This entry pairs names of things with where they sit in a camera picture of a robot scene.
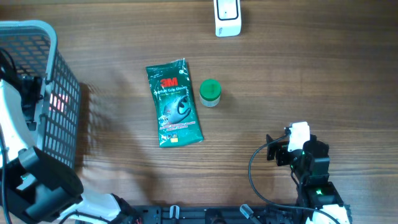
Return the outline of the green-lid white jar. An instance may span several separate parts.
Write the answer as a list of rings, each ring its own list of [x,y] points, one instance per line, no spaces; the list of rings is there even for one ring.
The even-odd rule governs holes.
[[[216,106],[221,99],[221,84],[214,79],[207,79],[200,85],[200,101],[206,107]]]

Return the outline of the green 3M gloves packet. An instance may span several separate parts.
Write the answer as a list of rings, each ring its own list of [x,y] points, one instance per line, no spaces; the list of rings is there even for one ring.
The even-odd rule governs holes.
[[[186,60],[148,66],[146,72],[156,110],[159,146],[179,147],[204,140]]]

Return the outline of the pink tissue packet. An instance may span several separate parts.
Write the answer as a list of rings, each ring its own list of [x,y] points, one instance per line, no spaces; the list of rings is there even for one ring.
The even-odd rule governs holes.
[[[51,111],[59,111],[61,113],[67,114],[69,105],[68,95],[50,95],[50,107]]]

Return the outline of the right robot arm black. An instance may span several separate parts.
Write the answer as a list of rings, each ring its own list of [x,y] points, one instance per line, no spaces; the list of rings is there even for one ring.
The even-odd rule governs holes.
[[[315,135],[303,144],[303,148],[289,152],[288,141],[274,142],[267,135],[267,160],[276,160],[278,166],[290,166],[290,176],[296,183],[297,200],[294,207],[307,207],[315,212],[270,208],[275,213],[269,223],[352,223],[351,209],[345,204],[332,182],[329,181],[329,145]]]

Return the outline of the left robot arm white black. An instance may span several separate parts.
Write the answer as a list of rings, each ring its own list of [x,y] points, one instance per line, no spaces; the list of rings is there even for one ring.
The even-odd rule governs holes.
[[[6,222],[140,223],[140,214],[113,194],[84,190],[76,173],[39,149],[23,114],[24,83],[1,49],[1,206]]]

